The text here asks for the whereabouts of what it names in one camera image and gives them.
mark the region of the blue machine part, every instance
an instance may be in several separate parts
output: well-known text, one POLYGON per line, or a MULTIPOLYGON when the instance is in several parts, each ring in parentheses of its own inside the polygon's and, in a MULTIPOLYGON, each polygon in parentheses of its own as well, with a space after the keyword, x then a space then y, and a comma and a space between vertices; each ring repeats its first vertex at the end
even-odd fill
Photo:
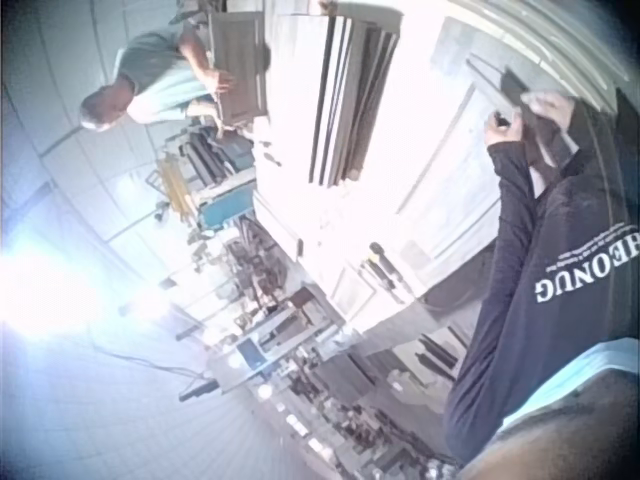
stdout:
POLYGON ((253 191, 256 183, 240 185, 200 209, 200 221, 203 228, 218 231, 224 223, 253 210, 253 191))

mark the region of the wire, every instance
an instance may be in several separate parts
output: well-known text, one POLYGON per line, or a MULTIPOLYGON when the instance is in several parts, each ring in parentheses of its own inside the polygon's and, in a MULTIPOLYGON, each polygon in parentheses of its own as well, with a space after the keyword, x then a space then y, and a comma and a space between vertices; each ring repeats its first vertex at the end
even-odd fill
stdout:
POLYGON ((119 353, 114 353, 111 352, 109 350, 107 350, 104 347, 101 347, 100 345, 98 345, 93 337, 93 332, 91 331, 91 324, 87 324, 87 334, 89 336, 89 342, 91 344, 91 347, 93 348, 93 350, 95 350, 98 353, 102 353, 103 355, 112 357, 112 358, 117 358, 119 360, 123 360, 125 362, 129 362, 132 363, 134 365, 138 365, 140 367, 145 367, 145 368, 151 368, 153 370, 158 370, 161 372, 166 372, 166 373, 171 373, 173 375, 180 375, 183 377, 189 377, 189 378, 193 378, 194 381, 198 380, 199 378, 201 378, 204 375, 203 373, 197 373, 194 370, 188 369, 188 368, 184 368, 184 367, 168 367, 168 366, 163 366, 163 365, 158 365, 150 360, 147 360, 145 358, 140 358, 140 357, 133 357, 133 356, 129 356, 129 355, 121 355, 119 353))

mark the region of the white lettering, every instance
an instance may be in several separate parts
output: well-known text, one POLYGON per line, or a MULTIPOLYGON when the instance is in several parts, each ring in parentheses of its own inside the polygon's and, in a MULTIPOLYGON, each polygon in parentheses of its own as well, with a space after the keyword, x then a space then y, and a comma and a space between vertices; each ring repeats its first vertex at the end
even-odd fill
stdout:
POLYGON ((553 297, 553 283, 551 280, 545 279, 536 283, 536 301, 538 303, 547 302, 551 300, 551 297, 553 297))
POLYGON ((629 261, 629 256, 627 252, 624 250, 624 245, 622 244, 622 240, 618 240, 616 243, 609 247, 609 254, 613 258, 613 266, 619 267, 625 262, 629 261))
POLYGON ((556 275, 556 295, 560 295, 562 293, 562 285, 560 285, 560 279, 564 278, 564 287, 566 292, 570 292, 573 290, 573 285, 571 285, 571 276, 568 272, 560 272, 556 275))
POLYGON ((629 250, 631 250, 631 258, 637 257, 638 254, 640 254, 640 233, 632 233, 624 237, 624 239, 627 241, 627 245, 629 245, 629 250))
POLYGON ((593 268, 593 273, 596 274, 596 277, 602 278, 608 275, 611 270, 611 260, 609 259, 609 255, 606 253, 599 253, 593 257, 593 260, 591 260, 591 267, 593 268))
POLYGON ((589 262, 585 262, 582 264, 582 268, 584 268, 584 272, 582 270, 578 270, 577 268, 573 269, 573 275, 575 276, 576 288, 582 287, 584 281, 586 283, 593 283, 593 277, 591 276, 591 269, 589 268, 589 262))

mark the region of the worker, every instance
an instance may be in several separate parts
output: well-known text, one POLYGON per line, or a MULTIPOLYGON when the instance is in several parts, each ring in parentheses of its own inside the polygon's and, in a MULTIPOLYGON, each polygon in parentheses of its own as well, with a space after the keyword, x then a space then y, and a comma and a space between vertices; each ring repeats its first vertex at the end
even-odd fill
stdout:
POLYGON ((579 150, 536 200, 522 115, 487 122, 499 230, 447 442, 465 480, 640 478, 637 136, 628 156, 620 118, 553 92, 522 100, 579 150))
POLYGON ((113 83, 82 101, 80 123, 101 132, 128 113, 138 123, 211 116, 219 125, 213 99, 233 82, 209 66, 189 23, 147 32, 118 52, 113 83))

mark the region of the sleeve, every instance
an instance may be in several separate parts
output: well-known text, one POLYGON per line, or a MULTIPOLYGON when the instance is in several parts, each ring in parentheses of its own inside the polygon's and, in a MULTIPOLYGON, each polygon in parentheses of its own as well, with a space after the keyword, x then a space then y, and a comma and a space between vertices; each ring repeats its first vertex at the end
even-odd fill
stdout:
POLYGON ((500 177, 501 211, 489 291, 482 303, 467 356, 447 399, 445 429, 452 453, 470 461, 495 432, 501 419, 478 418, 503 326, 529 251, 536 218, 533 184, 524 143, 489 147, 500 177))
POLYGON ((169 120, 184 120, 187 118, 188 106, 189 103, 185 103, 183 105, 178 105, 177 107, 167 108, 153 113, 143 113, 138 111, 138 109, 129 108, 127 113, 129 113, 129 116, 137 123, 143 124, 165 122, 169 120))

